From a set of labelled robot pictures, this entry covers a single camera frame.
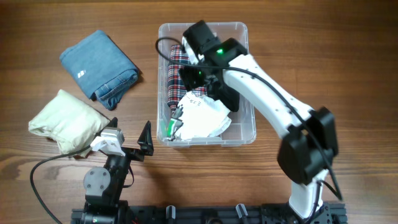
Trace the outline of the folded cream cloth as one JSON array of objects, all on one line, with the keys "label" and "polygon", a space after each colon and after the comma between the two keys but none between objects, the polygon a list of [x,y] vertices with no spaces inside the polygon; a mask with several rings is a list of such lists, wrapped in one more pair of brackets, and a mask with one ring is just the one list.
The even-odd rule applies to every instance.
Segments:
[{"label": "folded cream cloth", "polygon": [[61,154],[88,147],[109,119],[64,90],[29,121],[30,133],[57,142]]}]

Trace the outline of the clear plastic storage bin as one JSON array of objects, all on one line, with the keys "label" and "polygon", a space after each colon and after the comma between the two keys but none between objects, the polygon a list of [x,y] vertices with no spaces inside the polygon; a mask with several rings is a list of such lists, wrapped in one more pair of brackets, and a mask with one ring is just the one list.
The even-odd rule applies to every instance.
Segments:
[{"label": "clear plastic storage bin", "polygon": [[[209,22],[208,27],[221,41],[234,38],[245,48],[249,47],[248,29],[242,22]],[[172,115],[172,110],[167,104],[168,84],[167,72],[169,63],[159,57],[158,61],[158,90],[157,90],[157,140],[168,147],[191,147],[220,145],[222,147],[238,147],[250,144],[256,139],[256,118],[253,105],[240,96],[239,111],[231,112],[231,124],[226,131],[213,138],[193,138],[189,141],[169,141],[167,127]]]}]

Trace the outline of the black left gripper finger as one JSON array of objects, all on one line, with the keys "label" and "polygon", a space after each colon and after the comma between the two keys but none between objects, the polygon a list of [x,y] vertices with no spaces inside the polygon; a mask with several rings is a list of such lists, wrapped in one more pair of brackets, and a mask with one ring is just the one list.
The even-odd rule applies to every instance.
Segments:
[{"label": "black left gripper finger", "polygon": [[98,136],[117,136],[118,119],[114,117],[99,133]]},{"label": "black left gripper finger", "polygon": [[147,121],[139,139],[137,140],[138,145],[140,145],[141,151],[146,156],[152,156],[154,153],[154,145],[152,141],[152,133],[151,133],[151,122]]}]

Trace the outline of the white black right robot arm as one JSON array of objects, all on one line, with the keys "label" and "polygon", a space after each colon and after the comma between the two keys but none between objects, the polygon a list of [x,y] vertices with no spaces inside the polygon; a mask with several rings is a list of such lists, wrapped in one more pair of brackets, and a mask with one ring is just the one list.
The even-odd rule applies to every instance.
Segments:
[{"label": "white black right robot arm", "polygon": [[230,111],[245,97],[261,112],[281,140],[277,162],[292,181],[289,208],[302,223],[310,223],[322,206],[322,188],[342,198],[335,181],[333,159],[338,155],[335,118],[322,107],[314,110],[285,91],[236,39],[188,37],[182,47],[190,61],[182,80],[188,90],[205,87],[208,97]]}]

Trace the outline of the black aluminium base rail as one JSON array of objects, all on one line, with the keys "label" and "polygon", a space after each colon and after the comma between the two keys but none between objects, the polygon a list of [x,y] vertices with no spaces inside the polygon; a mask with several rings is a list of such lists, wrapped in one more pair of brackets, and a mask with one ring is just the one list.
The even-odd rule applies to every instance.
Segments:
[{"label": "black aluminium base rail", "polygon": [[231,207],[131,206],[122,212],[73,209],[72,223],[300,223],[286,203]]}]

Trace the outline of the black garment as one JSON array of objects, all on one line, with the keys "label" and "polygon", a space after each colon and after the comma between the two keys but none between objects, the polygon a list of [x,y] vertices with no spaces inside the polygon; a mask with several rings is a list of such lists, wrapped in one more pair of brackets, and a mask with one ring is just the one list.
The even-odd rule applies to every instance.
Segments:
[{"label": "black garment", "polygon": [[215,87],[215,100],[220,100],[231,112],[239,110],[240,94],[227,85]]}]

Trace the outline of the red navy plaid shirt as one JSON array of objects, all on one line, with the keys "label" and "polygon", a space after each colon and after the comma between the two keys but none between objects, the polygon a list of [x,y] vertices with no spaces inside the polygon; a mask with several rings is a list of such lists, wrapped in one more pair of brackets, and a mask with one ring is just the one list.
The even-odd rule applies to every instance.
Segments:
[{"label": "red navy plaid shirt", "polygon": [[[173,45],[171,47],[169,58],[180,63],[190,64],[188,55],[183,52],[179,45]],[[180,78],[179,70],[181,68],[183,68],[183,66],[171,63],[167,67],[167,105],[172,112],[177,109],[179,101],[187,92]]]}]

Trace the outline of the white printed t-shirt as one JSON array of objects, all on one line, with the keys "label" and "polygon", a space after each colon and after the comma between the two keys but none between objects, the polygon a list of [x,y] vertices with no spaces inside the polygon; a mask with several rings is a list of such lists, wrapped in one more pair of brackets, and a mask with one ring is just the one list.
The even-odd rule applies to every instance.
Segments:
[{"label": "white printed t-shirt", "polygon": [[230,110],[220,101],[206,95],[196,96],[188,91],[179,101],[167,127],[171,141],[190,141],[193,138],[212,138],[226,131]]}]

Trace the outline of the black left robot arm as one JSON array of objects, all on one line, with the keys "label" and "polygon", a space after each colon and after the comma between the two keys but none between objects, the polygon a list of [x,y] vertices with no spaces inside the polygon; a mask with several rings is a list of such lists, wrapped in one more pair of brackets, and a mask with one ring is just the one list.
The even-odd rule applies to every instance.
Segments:
[{"label": "black left robot arm", "polygon": [[118,119],[113,118],[105,128],[96,133],[90,147],[107,156],[105,165],[90,169],[83,179],[85,205],[82,210],[74,210],[72,223],[129,223],[131,212],[128,202],[121,200],[128,174],[133,174],[131,162],[142,162],[152,156],[154,146],[151,123],[146,122],[137,143],[139,148],[124,147],[124,134],[118,128]]}]

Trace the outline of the folded blue jeans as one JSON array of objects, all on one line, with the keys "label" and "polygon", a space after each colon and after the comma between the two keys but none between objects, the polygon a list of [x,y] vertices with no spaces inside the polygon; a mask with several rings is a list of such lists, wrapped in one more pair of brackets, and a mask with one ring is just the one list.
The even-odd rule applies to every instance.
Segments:
[{"label": "folded blue jeans", "polygon": [[88,99],[110,111],[140,75],[135,64],[102,30],[67,48],[60,62]]}]

